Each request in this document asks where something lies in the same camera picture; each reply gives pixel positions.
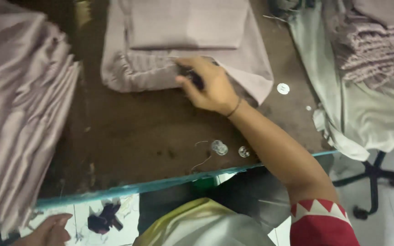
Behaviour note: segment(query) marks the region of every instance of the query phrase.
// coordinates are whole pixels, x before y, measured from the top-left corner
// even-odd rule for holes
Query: blue table edge
[[[338,153],[338,151],[337,150],[325,151],[312,155],[320,156],[320,155],[334,154],[334,153]],[[161,179],[161,180],[145,182],[145,183],[130,184],[121,187],[110,188],[108,190],[99,190],[99,191],[88,192],[84,194],[76,194],[76,195],[53,197],[53,198],[43,198],[37,200],[36,209],[44,210],[44,209],[55,208],[59,206],[67,206],[67,205],[79,204],[79,203],[90,202],[95,200],[110,199],[113,197],[120,197],[120,196],[135,194],[135,193],[144,193],[149,191],[161,190],[171,186],[190,182],[196,179],[215,177],[225,173],[244,172],[247,169],[258,167],[261,165],[262,165],[261,163],[258,163],[256,165],[234,167],[234,168],[221,169],[221,170],[210,171],[210,172],[200,172],[188,176]]]

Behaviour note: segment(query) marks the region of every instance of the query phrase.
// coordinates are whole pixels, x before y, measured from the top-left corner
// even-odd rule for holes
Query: stack of folded fabric
[[[65,123],[79,67],[45,14],[0,0],[0,229],[24,226]]]
[[[119,92],[177,87],[174,57],[207,56],[261,104],[273,75],[247,0],[110,0],[103,83]]]
[[[344,82],[394,88],[394,1],[324,0],[323,18]]]

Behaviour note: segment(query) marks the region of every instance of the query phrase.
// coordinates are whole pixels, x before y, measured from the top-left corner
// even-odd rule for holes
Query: forearm
[[[337,202],[331,180],[317,160],[279,126],[242,101],[229,118],[286,187],[292,204],[322,198]]]

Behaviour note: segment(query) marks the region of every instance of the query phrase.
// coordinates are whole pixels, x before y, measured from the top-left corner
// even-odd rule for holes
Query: dirty table surface
[[[312,121],[317,98],[284,23],[263,17],[265,0],[250,0],[275,77],[259,111],[288,132],[310,153],[331,150]],[[180,89],[118,93],[101,83],[100,64],[106,31],[107,0],[15,1],[45,12],[68,33],[83,63],[66,127],[39,198],[62,197],[128,184],[257,164],[238,155],[247,141],[225,118],[195,109]],[[282,95],[276,86],[285,83]],[[220,156],[210,143],[221,140]],[[193,167],[208,159],[204,164]]]

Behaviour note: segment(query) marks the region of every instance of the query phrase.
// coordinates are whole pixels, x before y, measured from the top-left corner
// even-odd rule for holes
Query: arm
[[[238,96],[223,68],[201,57],[182,58],[177,62],[193,67],[205,83],[205,89],[200,92],[185,77],[176,78],[196,107],[223,115],[230,114],[237,107]],[[279,126],[244,100],[240,101],[229,119],[250,143],[264,166],[287,187],[291,204],[309,199],[338,202],[331,179],[320,164]]]

